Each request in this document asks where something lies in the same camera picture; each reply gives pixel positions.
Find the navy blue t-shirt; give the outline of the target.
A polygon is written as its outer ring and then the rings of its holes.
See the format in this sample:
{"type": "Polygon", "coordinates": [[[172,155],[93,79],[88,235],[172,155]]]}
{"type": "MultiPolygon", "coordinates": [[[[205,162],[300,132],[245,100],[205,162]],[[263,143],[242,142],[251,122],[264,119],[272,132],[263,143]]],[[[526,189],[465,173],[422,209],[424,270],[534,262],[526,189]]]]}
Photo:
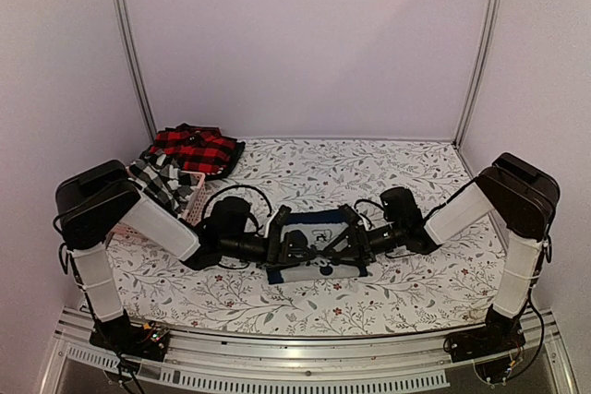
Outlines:
{"type": "Polygon", "coordinates": [[[329,244],[346,225],[338,209],[315,212],[291,213],[281,232],[284,235],[292,230],[301,230],[311,245],[318,250],[318,255],[307,263],[293,267],[266,267],[267,281],[270,285],[315,281],[324,279],[353,279],[366,277],[366,265],[343,265],[321,257],[319,251],[329,244]]]}

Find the black white checkered cloth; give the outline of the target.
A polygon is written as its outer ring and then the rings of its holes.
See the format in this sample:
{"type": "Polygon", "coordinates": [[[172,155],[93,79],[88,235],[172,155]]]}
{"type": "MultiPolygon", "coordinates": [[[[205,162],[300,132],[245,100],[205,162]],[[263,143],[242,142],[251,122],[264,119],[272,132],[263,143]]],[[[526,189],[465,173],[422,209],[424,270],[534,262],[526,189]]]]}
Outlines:
{"type": "Polygon", "coordinates": [[[130,179],[150,198],[175,216],[187,208],[199,178],[185,172],[163,152],[138,158],[127,167],[130,179]]]}

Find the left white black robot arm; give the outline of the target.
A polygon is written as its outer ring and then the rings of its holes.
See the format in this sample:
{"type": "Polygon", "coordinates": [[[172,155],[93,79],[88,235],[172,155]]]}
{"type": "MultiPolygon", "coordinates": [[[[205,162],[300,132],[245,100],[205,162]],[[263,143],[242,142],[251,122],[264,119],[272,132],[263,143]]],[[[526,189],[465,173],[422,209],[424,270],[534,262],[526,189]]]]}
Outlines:
{"type": "Polygon", "coordinates": [[[63,238],[66,260],[93,318],[90,342],[119,358],[161,362],[169,337],[164,327],[132,324],[123,307],[106,254],[107,237],[116,224],[128,223],[194,270],[216,266],[222,257],[291,268],[317,254],[304,234],[283,230],[291,214],[286,206],[272,209],[265,227],[248,232],[247,224],[256,219],[244,199],[210,199],[213,208],[204,209],[199,223],[191,225],[140,191],[117,160],[64,181],[56,189],[55,202],[54,228],[63,238]]]}

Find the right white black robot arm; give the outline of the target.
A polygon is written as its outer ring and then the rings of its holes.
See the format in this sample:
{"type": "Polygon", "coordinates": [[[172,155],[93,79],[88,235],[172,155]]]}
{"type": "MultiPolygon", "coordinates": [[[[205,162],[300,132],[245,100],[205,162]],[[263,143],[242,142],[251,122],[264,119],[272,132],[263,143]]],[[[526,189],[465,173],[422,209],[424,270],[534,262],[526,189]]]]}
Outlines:
{"type": "Polygon", "coordinates": [[[429,255],[474,222],[495,211],[508,231],[508,248],[497,294],[480,328],[448,335],[444,350],[455,362],[523,346],[520,318],[531,301],[542,264],[551,258],[550,227],[560,200],[555,179],[505,152],[448,200],[423,215],[413,193],[396,186],[380,195],[385,225],[370,230],[343,205],[347,226],[320,250],[335,264],[366,265],[377,254],[403,246],[429,255]]]}

